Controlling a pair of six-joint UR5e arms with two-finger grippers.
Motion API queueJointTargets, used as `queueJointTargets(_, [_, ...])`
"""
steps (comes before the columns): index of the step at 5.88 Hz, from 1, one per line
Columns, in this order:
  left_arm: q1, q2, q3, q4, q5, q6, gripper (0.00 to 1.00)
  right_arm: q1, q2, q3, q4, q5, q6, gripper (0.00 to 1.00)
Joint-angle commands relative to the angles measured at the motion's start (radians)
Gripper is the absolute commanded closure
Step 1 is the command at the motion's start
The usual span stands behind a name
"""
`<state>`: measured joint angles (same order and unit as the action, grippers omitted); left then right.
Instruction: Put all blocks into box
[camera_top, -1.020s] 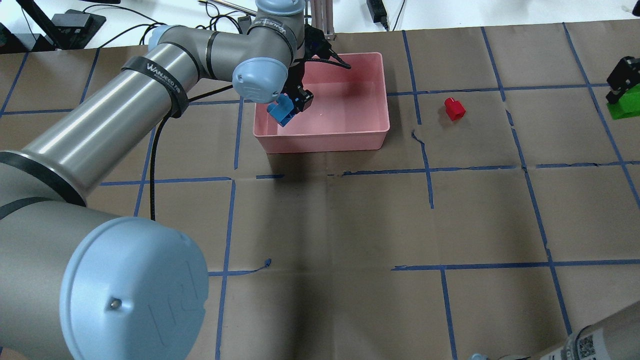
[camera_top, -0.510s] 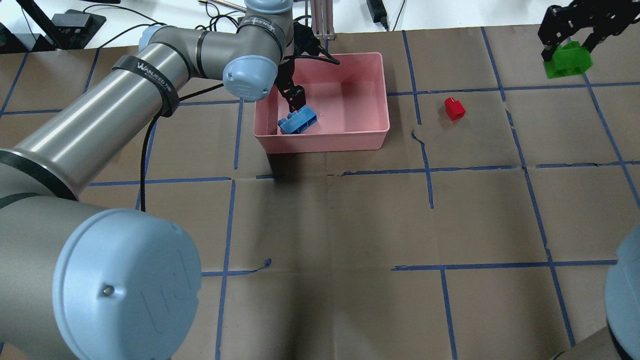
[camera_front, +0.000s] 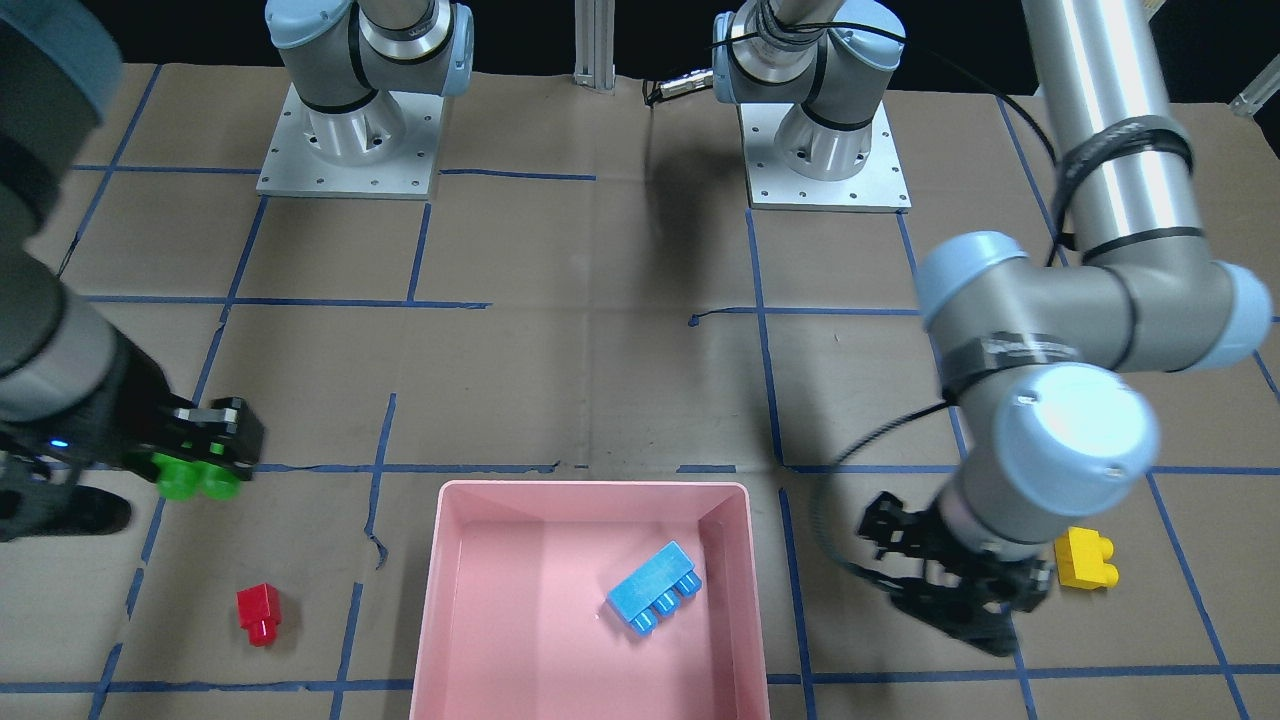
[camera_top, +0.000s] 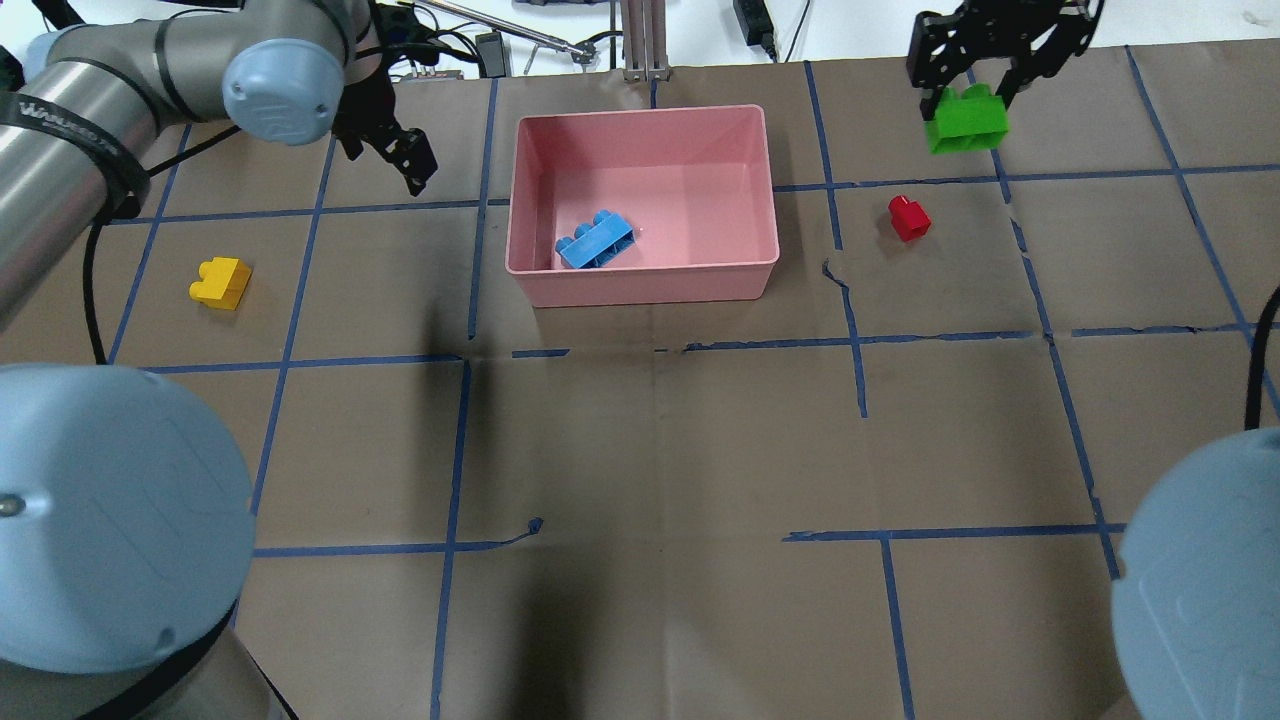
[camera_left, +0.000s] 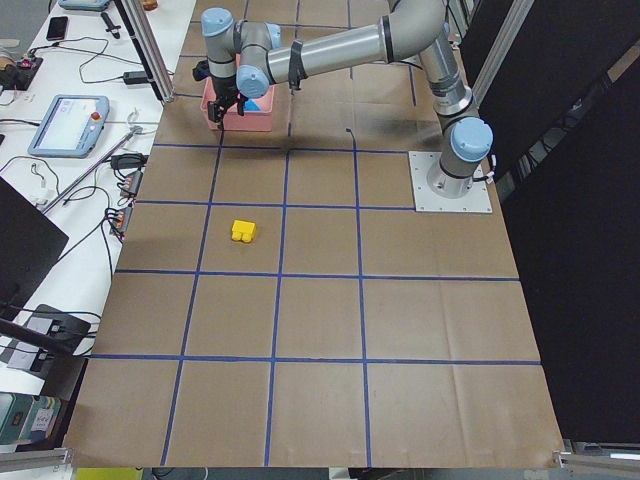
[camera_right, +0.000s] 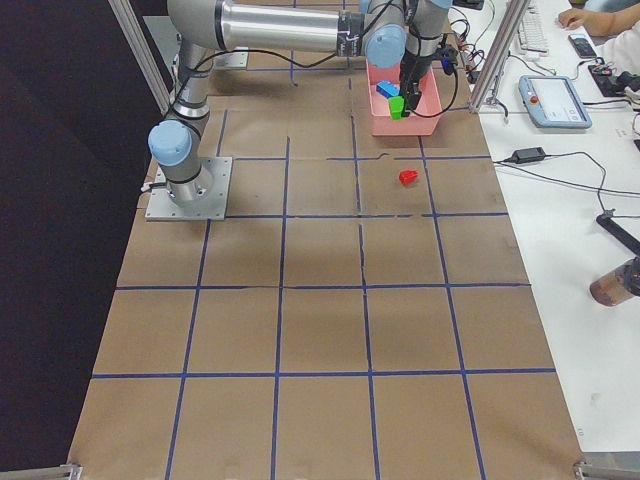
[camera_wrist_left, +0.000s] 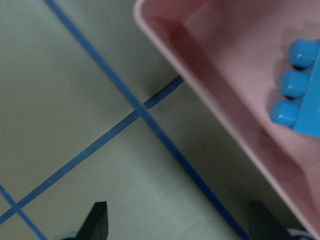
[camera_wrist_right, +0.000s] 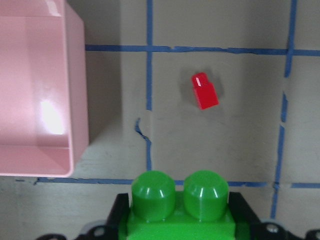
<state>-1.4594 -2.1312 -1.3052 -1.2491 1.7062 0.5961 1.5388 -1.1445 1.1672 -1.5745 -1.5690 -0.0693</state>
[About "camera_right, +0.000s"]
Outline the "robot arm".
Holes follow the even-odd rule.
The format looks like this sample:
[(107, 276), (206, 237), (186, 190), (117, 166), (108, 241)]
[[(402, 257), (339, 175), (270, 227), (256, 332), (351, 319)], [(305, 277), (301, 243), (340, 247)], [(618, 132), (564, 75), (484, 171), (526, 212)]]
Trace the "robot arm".
[(174, 219), (423, 215), (418, 140), (453, 69), (447, 1), (172, 1), (176, 89), (149, 145)]

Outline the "person's hand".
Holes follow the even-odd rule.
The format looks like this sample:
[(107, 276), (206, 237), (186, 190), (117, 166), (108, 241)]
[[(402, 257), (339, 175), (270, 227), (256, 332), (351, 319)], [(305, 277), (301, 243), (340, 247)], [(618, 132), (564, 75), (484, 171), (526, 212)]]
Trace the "person's hand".
[(570, 8), (562, 11), (557, 16), (559, 25), (567, 30), (574, 30), (579, 27), (589, 28), (595, 12), (580, 8)]

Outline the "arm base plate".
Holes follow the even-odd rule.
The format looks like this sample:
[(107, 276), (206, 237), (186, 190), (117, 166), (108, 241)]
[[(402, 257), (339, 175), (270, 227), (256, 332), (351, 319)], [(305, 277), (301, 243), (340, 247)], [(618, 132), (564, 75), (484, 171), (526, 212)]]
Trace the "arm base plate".
[(223, 221), (232, 175), (231, 157), (201, 157), (199, 175), (186, 184), (168, 182), (160, 167), (146, 207), (147, 221)]

